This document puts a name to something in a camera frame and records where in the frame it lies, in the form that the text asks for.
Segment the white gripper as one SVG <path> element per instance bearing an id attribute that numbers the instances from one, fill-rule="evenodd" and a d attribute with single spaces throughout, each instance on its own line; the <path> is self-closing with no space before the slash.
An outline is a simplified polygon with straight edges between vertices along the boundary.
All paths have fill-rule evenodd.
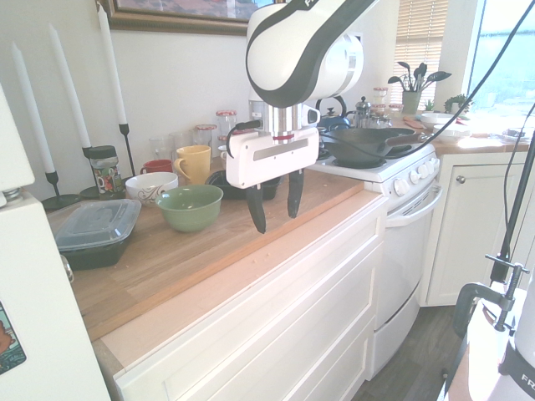
<path id="1" fill-rule="evenodd" d="M 230 139 L 232 156 L 228 155 L 226 160 L 227 181 L 235 187 L 247 188 L 247 206 L 258 232 L 264 234 L 267 229 L 260 183 L 290 173 L 288 216 L 296 218 L 303 193 L 303 168 L 316 162 L 318 140 L 315 127 L 295 131 L 294 141 L 282 145 L 275 145 L 270 134 L 257 132 Z"/>

